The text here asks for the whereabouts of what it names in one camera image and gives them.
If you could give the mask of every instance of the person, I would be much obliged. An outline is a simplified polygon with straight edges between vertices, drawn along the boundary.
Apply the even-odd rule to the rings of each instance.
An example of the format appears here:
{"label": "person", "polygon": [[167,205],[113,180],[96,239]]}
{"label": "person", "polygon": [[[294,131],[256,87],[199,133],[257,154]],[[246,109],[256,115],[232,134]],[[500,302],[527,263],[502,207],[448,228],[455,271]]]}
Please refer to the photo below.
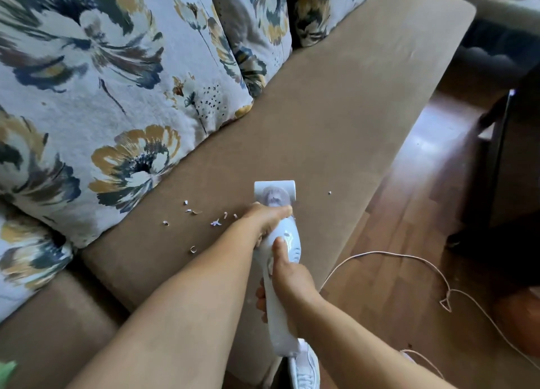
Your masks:
{"label": "person", "polygon": [[[73,379],[69,389],[219,389],[244,303],[253,249],[291,206],[255,203],[203,254],[163,283]],[[291,358],[295,389],[319,387],[315,353],[340,389],[451,389],[326,302],[287,246],[273,244],[272,283],[302,351]],[[266,310],[259,288],[257,308]]]}

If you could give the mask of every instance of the green object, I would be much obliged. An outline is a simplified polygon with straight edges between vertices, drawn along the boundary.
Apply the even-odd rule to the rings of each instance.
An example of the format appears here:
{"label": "green object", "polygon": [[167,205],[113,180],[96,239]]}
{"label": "green object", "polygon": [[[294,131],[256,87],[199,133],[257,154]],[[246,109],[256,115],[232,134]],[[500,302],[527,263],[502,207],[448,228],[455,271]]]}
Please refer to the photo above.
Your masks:
{"label": "green object", "polygon": [[17,362],[11,361],[8,363],[0,362],[0,389],[4,389],[8,384],[9,377],[13,370],[17,367]]}

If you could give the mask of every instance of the white cable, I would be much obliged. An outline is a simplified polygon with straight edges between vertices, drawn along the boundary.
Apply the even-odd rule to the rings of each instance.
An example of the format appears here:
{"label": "white cable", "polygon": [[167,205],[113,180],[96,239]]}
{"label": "white cable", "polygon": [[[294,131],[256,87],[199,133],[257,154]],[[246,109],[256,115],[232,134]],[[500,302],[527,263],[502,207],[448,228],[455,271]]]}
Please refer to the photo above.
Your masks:
{"label": "white cable", "polygon": [[[356,254],[354,256],[350,256],[348,257],[346,260],[344,260],[342,263],[340,263],[336,268],[334,268],[332,270],[332,272],[330,273],[330,275],[328,275],[325,279],[325,282],[322,283],[322,286],[324,286],[326,284],[326,282],[328,281],[328,279],[334,274],[334,272],[340,268],[343,264],[345,264],[348,260],[350,259],[353,259],[353,258],[359,258],[359,257],[363,257],[363,256],[367,256],[368,254],[383,254],[383,255],[387,255],[387,256],[392,256],[392,257],[402,257],[402,258],[413,258],[415,260],[418,260],[418,261],[421,261],[425,264],[428,264],[431,268],[433,268],[436,272],[439,273],[439,275],[442,277],[442,279],[444,280],[444,283],[446,284],[446,287],[447,287],[447,292],[446,292],[446,297],[441,299],[439,301],[439,304],[441,304],[442,308],[444,308],[446,311],[448,312],[452,312],[452,307],[450,305],[450,295],[452,292],[459,292],[460,294],[463,294],[465,297],[469,298],[472,302],[474,302],[476,304],[476,306],[480,309],[480,311],[482,311],[482,313],[485,315],[486,318],[489,319],[489,321],[491,322],[491,324],[495,327],[495,330],[499,333],[499,335],[504,339],[504,341],[514,350],[516,351],[517,353],[519,353],[523,358],[527,359],[531,365],[533,365],[536,369],[538,369],[540,371],[540,366],[538,366],[529,356],[525,355],[522,351],[520,351],[519,349],[517,349],[517,347],[515,345],[512,344],[512,342],[510,342],[508,340],[508,338],[506,338],[504,336],[504,334],[502,333],[502,331],[499,329],[499,327],[497,326],[497,324],[495,323],[495,321],[493,321],[493,319],[488,315],[488,313],[482,308],[482,306],[480,304],[478,304],[478,302],[476,301],[476,299],[474,299],[473,297],[471,297],[469,294],[467,294],[466,292],[463,292],[461,290],[456,290],[454,288],[451,288],[450,287],[450,284],[448,283],[448,280],[446,279],[446,277],[442,274],[441,270],[439,270],[437,268],[437,266],[435,266],[434,264],[430,263],[429,261],[427,261],[425,258],[422,258],[422,257],[417,257],[417,256],[410,256],[410,255],[407,255],[407,254],[396,254],[394,252],[388,252],[388,251],[368,251],[368,252],[363,252],[361,254]],[[415,352],[415,351],[411,351],[411,350],[402,350],[401,352],[411,352],[411,353],[415,353],[419,356],[421,356],[425,361],[427,361],[438,373],[439,375],[442,377],[442,373],[437,369],[437,367],[431,363],[431,361],[429,359],[427,359],[424,355],[418,353],[418,352]]]}

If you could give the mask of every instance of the brown sofa seat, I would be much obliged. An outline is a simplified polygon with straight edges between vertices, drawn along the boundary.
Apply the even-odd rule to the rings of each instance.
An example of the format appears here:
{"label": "brown sofa seat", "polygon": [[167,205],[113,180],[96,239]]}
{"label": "brown sofa seat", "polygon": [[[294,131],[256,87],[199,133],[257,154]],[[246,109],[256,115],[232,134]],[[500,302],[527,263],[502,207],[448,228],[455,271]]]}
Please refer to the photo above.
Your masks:
{"label": "brown sofa seat", "polygon": [[[253,200],[254,181],[294,179],[301,262],[321,286],[474,13],[462,0],[368,0],[295,51],[252,111],[188,155],[84,262],[133,310],[192,259],[192,245],[216,240]],[[203,213],[185,213],[184,200]],[[274,360],[254,307],[260,276],[254,265],[228,365],[251,384]]]}
{"label": "brown sofa seat", "polygon": [[70,271],[59,273],[0,325],[0,360],[18,363],[8,389],[64,388],[118,330],[113,314]]}

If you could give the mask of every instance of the throw pillow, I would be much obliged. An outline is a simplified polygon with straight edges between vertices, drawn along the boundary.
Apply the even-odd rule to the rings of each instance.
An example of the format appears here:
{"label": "throw pillow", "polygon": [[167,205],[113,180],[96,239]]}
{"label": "throw pillow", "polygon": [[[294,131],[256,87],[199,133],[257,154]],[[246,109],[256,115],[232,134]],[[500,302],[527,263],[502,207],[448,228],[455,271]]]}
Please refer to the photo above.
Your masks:
{"label": "throw pillow", "polygon": [[249,93],[259,96],[289,57],[287,0],[213,0]]}
{"label": "throw pillow", "polygon": [[0,202],[0,322],[71,258],[71,244],[63,235]]}
{"label": "throw pillow", "polygon": [[295,29],[303,47],[325,38],[345,16],[366,0],[297,0]]}
{"label": "throw pillow", "polygon": [[0,6],[0,194],[78,248],[252,106],[212,0]]}

